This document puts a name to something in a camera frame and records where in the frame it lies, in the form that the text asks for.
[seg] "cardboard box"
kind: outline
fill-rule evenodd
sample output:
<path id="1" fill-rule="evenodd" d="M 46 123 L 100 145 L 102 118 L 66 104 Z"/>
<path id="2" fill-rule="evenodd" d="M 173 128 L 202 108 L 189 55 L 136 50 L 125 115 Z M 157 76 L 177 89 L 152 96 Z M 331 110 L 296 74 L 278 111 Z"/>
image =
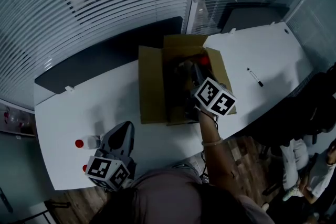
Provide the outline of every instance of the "cardboard box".
<path id="1" fill-rule="evenodd" d="M 170 107 L 165 102 L 163 67 L 174 58 L 207 54 L 213 75 L 219 83 L 232 91 L 222 55 L 218 50 L 203 48 L 207 36 L 165 36 L 163 49 L 139 46 L 139 91 L 141 123 L 183 124 L 190 120 L 184 116 L 184 107 Z M 233 108 L 229 114 L 235 114 Z"/>

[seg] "white table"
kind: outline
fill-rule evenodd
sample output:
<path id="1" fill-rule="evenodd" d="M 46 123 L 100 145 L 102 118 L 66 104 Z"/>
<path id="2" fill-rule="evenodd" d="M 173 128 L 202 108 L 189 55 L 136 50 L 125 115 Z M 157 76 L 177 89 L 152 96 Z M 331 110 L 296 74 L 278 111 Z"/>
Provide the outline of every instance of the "white table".
<path id="1" fill-rule="evenodd" d="M 312 71 L 285 23 L 208 37 L 204 46 L 221 51 L 237 114 L 220 118 L 219 133 L 227 138 L 272 108 Z M 260 87 L 249 67 L 263 82 Z M 36 105 L 35 115 L 43 158 L 55 189 L 93 186 L 84 175 L 94 150 L 75 148 L 75 140 L 99 135 L 123 121 L 135 126 L 132 157 L 136 174 L 162 167 L 202 150 L 198 124 L 140 124 L 138 62 L 118 67 Z"/>

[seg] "wooden floor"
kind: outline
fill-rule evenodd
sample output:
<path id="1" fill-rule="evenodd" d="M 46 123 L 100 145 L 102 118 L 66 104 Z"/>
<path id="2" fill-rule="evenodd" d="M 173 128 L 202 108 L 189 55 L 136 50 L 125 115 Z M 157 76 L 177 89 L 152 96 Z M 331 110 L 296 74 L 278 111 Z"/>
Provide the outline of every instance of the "wooden floor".
<path id="1" fill-rule="evenodd" d="M 242 192 L 260 206 L 270 202 L 278 194 L 278 190 L 267 197 L 262 192 L 275 181 L 281 180 L 281 162 L 274 161 L 271 157 L 260 160 L 261 145 L 251 137 L 231 138 L 224 142 L 224 147 L 230 157 L 235 181 Z M 200 154 L 187 160 L 200 174 L 203 172 L 204 162 Z M 64 191 L 52 201 L 70 202 L 71 207 L 54 209 L 54 218 L 61 224 L 88 223 L 107 199 L 108 195 L 98 187 Z"/>

